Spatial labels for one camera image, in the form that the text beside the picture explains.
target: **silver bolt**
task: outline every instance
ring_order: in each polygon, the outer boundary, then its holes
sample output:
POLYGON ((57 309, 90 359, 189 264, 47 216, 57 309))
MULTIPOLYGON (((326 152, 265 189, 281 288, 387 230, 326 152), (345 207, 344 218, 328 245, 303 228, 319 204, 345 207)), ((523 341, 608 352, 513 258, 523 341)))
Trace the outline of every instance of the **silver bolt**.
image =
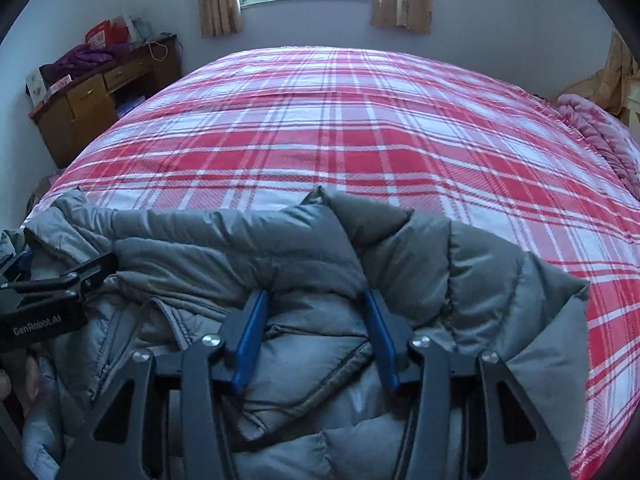
POLYGON ((144 363, 151 359, 151 352, 149 350, 136 350, 133 352, 133 360, 137 363, 144 363))
POLYGON ((222 343, 222 339, 217 335, 207 334, 202 338, 202 342, 204 343, 204 346, 218 346, 222 343))
POLYGON ((411 345, 416 348, 426 348, 431 344, 431 338, 425 335, 411 339, 411 345))
POLYGON ((482 352, 482 355, 480 357, 482 358, 482 361, 492 365, 495 365, 500 360, 496 352, 491 352, 489 350, 485 350, 484 352, 482 352))

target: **gray jacket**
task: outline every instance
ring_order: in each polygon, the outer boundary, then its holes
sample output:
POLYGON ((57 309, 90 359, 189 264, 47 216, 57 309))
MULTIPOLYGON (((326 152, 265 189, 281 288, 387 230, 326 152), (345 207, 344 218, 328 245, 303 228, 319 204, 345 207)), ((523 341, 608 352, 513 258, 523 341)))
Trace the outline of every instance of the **gray jacket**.
POLYGON ((24 235, 34 278, 107 251, 120 261, 88 326, 40 359, 24 458, 42 480, 132 351, 187 348, 254 288, 269 291, 270 318, 244 403, 226 405, 241 478, 391 478, 407 406, 383 393, 372 363, 356 307, 368 287, 450 351, 497 351, 565 460, 574 452, 588 286, 487 232, 318 188, 300 206, 245 213, 116 211, 76 190, 24 235))

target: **red and white plaid blanket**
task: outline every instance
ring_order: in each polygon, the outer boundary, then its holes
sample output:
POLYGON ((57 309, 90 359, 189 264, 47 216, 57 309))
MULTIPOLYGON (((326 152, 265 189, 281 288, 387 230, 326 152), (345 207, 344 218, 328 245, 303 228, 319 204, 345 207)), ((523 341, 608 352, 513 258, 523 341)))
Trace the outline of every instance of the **red and white plaid blanket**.
POLYGON ((36 211, 74 187, 120 209, 281 208, 317 184, 445 214, 591 280, 571 466, 587 480, 640 400, 640 203, 580 131, 518 87, 405 54, 233 54, 100 136, 36 211))

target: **white wall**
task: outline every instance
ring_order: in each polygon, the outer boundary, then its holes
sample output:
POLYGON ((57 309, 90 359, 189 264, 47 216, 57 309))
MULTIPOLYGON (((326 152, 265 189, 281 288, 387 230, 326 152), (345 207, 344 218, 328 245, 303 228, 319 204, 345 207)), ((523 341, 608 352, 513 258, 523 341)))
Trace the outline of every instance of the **white wall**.
POLYGON ((176 32, 187 72, 231 52, 282 45, 396 50, 451 62, 551 96, 601 69, 612 24, 597 0, 433 0, 430 36, 371 27, 369 2, 306 0, 243 10, 244 32, 200 37, 197 0, 134 0, 176 32))
POLYGON ((197 0, 31 0, 0 45, 0 228, 20 224, 30 192, 54 169, 28 118, 26 74, 125 7, 178 34, 185 72, 251 48, 350 46, 444 60, 543 96, 602 68, 612 30, 596 0, 434 0, 430 36, 371 27, 368 2, 305 0, 248 7, 244 32, 203 40, 197 0))
POLYGON ((31 0, 0 44, 0 229, 20 226, 39 180, 56 167, 28 117, 26 75, 84 41, 122 0, 31 0))

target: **finger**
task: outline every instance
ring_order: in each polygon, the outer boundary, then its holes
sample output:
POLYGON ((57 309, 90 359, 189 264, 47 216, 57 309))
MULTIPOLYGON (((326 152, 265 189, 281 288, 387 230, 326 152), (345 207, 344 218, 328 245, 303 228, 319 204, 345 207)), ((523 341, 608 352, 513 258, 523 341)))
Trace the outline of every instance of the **finger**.
POLYGON ((40 384, 40 367, 38 366, 38 362, 32 356, 27 357, 27 377, 25 379, 25 387, 27 390, 27 396, 29 397, 30 403, 36 400, 39 391, 40 384))
POLYGON ((4 370, 0 370, 0 401, 5 400, 11 393, 11 380, 4 370))

